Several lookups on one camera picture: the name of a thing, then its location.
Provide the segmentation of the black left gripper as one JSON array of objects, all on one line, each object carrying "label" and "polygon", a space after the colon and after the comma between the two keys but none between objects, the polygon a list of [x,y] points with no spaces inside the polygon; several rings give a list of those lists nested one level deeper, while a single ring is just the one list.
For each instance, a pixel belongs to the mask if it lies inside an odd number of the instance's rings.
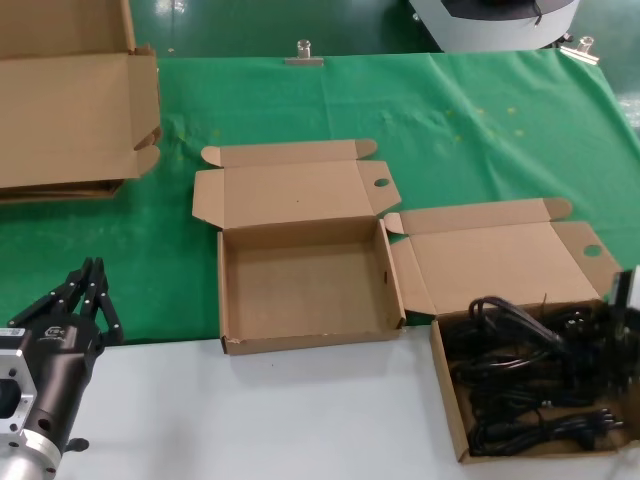
[{"label": "black left gripper", "polygon": [[[82,316],[48,315],[57,311],[71,313],[82,294]],[[99,311],[107,325],[102,334],[96,324]],[[124,343],[122,325],[109,296],[103,259],[87,257],[62,284],[7,322],[9,328],[24,328],[26,324],[28,342],[24,355],[36,398],[25,428],[64,448],[96,360],[104,351],[103,344]]]}]

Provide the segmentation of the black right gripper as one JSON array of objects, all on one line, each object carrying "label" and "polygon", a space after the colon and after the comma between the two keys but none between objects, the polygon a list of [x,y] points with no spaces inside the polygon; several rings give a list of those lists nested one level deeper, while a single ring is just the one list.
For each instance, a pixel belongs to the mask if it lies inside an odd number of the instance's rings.
[{"label": "black right gripper", "polygon": [[614,324],[615,344],[622,348],[639,348],[639,310],[634,307],[615,305],[610,308]]}]

